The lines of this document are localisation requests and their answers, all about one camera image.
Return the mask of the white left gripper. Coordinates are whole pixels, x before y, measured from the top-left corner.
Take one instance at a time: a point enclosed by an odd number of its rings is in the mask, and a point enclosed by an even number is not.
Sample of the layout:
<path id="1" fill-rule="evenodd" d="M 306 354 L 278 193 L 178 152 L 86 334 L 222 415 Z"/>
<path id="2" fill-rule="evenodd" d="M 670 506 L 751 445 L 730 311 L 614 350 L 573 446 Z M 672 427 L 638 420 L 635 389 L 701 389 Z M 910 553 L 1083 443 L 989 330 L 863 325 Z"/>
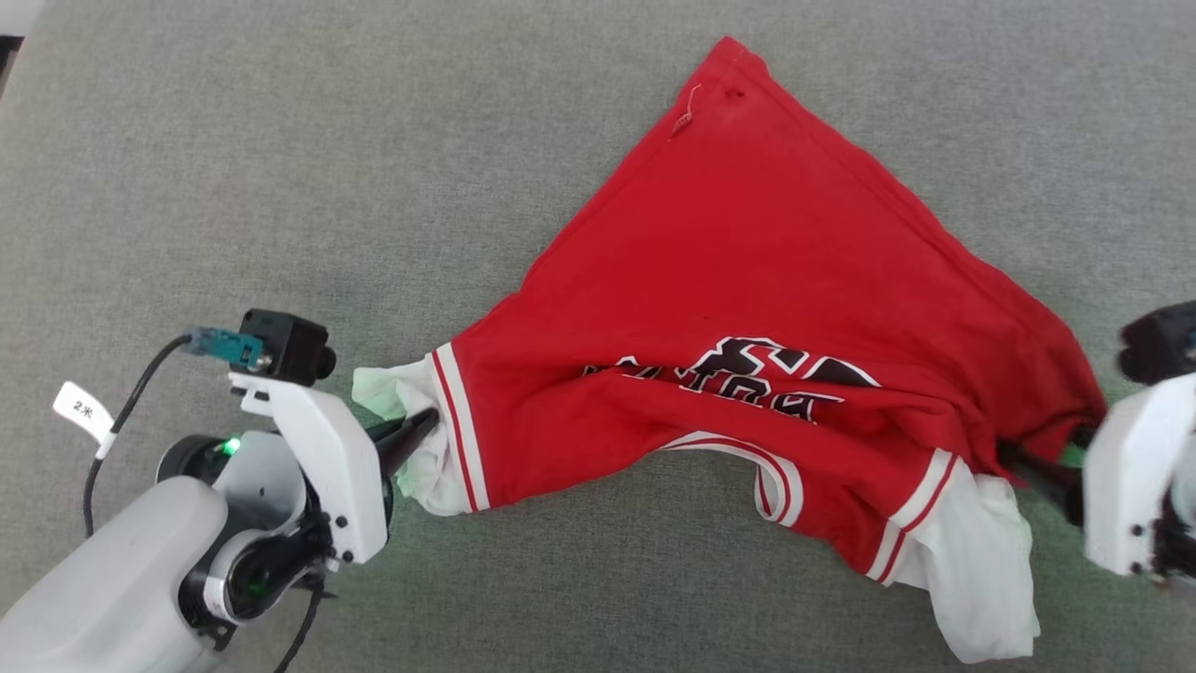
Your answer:
<path id="1" fill-rule="evenodd" d="M 313 487 L 321 510 L 332 516 L 332 549 L 364 564 L 385 547 L 389 525 L 383 478 L 391 479 L 440 423 L 435 408 L 368 427 L 367 434 L 340 397 L 285 380 L 228 375 L 243 388 L 245 412 L 270 420 L 287 452 Z"/>

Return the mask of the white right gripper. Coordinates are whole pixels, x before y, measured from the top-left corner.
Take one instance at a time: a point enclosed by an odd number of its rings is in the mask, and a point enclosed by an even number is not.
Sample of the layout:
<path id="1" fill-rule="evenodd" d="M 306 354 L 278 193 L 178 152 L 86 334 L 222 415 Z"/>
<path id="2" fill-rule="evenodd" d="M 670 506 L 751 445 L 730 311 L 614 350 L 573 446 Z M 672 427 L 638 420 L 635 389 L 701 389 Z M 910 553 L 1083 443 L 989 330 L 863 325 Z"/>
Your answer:
<path id="1" fill-rule="evenodd" d="M 999 440 L 997 461 L 1070 525 L 1085 553 L 1119 576 L 1159 569 L 1155 524 L 1180 492 L 1196 506 L 1196 372 L 1115 402 L 1090 442 L 1084 469 L 1050 463 Z"/>

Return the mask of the red basketball jersey white sleeves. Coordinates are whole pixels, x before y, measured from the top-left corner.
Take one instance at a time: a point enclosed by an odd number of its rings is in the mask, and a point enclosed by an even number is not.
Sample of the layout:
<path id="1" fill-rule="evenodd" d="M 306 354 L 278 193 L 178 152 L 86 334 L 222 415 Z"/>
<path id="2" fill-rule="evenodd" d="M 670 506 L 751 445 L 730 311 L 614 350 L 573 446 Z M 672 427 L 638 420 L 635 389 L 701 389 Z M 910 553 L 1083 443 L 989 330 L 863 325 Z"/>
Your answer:
<path id="1" fill-rule="evenodd" d="M 439 412 L 398 476 L 437 516 L 740 457 L 761 516 L 926 591 L 965 663 L 1041 635 L 999 449 L 1055 464 L 1106 412 L 1068 325 L 731 37 L 515 293 L 350 397 Z"/>

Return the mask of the grey fabric sofa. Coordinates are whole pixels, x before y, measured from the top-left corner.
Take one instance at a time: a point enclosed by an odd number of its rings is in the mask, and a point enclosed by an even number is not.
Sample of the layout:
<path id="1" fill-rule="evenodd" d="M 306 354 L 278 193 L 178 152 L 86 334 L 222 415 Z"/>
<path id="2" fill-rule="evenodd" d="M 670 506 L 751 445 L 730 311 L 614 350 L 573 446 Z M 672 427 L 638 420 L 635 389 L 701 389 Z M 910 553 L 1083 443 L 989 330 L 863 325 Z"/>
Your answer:
<path id="1" fill-rule="evenodd" d="M 1061 316 L 1196 299 L 1196 0 L 56 0 L 0 94 L 0 616 L 83 538 L 93 439 L 248 308 L 405 365 L 520 286 L 722 36 Z M 472 516 L 405 501 L 288 673 L 1196 673 L 1196 605 L 1019 494 L 1035 656 L 963 666 L 920 591 L 765 524 L 753 469 L 654 454 Z"/>

